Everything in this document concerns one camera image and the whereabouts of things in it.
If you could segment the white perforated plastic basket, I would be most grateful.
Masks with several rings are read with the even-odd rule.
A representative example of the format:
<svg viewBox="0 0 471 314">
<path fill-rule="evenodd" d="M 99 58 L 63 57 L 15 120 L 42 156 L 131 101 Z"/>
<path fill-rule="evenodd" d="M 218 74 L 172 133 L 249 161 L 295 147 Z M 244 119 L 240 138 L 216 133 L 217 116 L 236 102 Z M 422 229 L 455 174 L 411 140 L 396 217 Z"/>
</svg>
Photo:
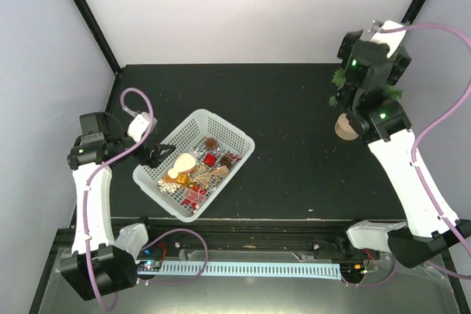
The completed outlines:
<svg viewBox="0 0 471 314">
<path fill-rule="evenodd" d="M 186 223 L 198 219 L 255 150 L 249 135 L 204 109 L 191 113 L 163 142 L 175 151 L 157 168 L 138 166 L 133 179 Z"/>
</svg>

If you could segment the small green christmas tree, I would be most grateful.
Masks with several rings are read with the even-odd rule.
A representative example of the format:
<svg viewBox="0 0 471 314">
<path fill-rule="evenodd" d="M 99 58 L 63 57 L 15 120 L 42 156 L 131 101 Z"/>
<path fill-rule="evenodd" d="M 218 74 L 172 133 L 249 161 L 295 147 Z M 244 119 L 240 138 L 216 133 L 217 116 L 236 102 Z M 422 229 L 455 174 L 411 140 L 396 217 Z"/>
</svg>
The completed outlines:
<svg viewBox="0 0 471 314">
<path fill-rule="evenodd" d="M 361 39 L 369 41 L 371 36 L 370 33 L 363 32 Z M 336 86 L 336 72 L 332 83 Z M 343 113 L 337 119 L 335 131 L 344 140 L 361 138 L 365 143 L 376 140 L 388 142 L 394 133 L 411 128 L 411 122 L 400 100 L 389 98 L 371 100 L 364 101 L 358 107 L 344 108 L 336 102 L 335 93 L 329 98 L 329 104 L 343 109 Z"/>
</svg>

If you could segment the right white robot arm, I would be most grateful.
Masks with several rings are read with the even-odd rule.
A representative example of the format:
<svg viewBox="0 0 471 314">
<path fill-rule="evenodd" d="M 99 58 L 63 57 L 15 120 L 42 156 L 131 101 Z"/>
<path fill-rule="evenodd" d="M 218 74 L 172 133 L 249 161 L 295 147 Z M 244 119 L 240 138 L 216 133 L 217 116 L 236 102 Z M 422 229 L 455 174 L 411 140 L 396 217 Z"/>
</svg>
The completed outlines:
<svg viewBox="0 0 471 314">
<path fill-rule="evenodd" d="M 419 153 L 416 136 L 396 94 L 398 79 L 411 62 L 403 40 L 409 26 L 385 21 L 370 29 L 348 32 L 337 57 L 341 67 L 333 82 L 335 100 L 344 112 L 336 134 L 360 138 L 386 172 L 406 219 L 400 223 L 359 221 L 336 236 L 342 257 L 360 249 L 388 252 L 407 268 L 425 263 L 470 236 L 470 221 L 447 204 Z"/>
</svg>

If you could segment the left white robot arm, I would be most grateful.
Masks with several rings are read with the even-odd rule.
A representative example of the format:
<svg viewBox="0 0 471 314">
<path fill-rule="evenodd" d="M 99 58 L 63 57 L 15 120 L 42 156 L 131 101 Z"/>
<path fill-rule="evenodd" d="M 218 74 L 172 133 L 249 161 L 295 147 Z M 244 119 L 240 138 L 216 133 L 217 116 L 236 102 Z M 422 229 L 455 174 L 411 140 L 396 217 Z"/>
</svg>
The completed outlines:
<svg viewBox="0 0 471 314">
<path fill-rule="evenodd" d="M 128 157 L 141 165 L 158 167 L 175 146 L 147 146 L 143 138 L 157 121 L 149 113 L 133 113 L 129 126 L 112 136 L 105 113 L 79 118 L 82 134 L 67 156 L 77 192 L 77 222 L 71 255 L 60 263 L 60 273 L 85 301 L 131 288 L 137 280 L 139 253 L 151 254 L 158 244 L 142 223 L 122 228 L 115 236 L 110 218 L 112 167 Z"/>
</svg>

